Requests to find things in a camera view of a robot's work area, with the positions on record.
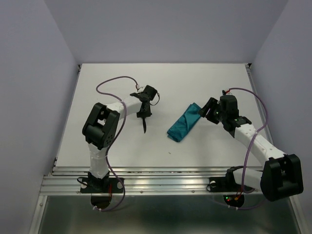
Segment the teal cloth napkin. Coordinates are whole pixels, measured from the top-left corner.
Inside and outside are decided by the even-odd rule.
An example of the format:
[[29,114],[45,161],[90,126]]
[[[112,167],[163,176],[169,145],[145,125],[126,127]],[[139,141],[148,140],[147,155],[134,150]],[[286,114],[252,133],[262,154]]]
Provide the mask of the teal cloth napkin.
[[167,131],[168,138],[181,142],[200,119],[200,106],[192,103],[188,106],[182,116]]

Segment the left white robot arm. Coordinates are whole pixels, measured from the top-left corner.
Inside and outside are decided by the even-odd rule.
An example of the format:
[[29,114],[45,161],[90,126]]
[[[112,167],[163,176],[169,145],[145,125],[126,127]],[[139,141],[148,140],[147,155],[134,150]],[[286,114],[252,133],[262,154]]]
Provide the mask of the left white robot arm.
[[117,187],[119,181],[110,178],[107,150],[118,136],[119,121],[122,120],[124,126],[129,115],[136,114],[137,118],[142,119],[143,131],[146,132],[146,118],[152,115],[151,101],[155,96],[159,96],[158,91],[147,85],[119,102],[107,105],[98,102],[93,106],[82,128],[90,152],[90,169],[87,177],[77,179],[81,193],[109,193],[113,190],[123,192],[122,188]]

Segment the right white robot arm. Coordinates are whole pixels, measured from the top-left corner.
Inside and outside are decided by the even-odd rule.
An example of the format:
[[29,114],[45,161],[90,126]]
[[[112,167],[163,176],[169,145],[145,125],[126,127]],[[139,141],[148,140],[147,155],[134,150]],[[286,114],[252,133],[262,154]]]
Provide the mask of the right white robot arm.
[[252,122],[240,116],[233,95],[210,98],[198,112],[208,121],[223,125],[234,139],[247,148],[261,164],[260,171],[247,165],[230,167],[222,177],[210,177],[207,190],[213,193],[237,192],[242,186],[248,191],[261,191],[268,201],[276,201],[304,191],[301,162],[297,155],[288,155],[266,140]]

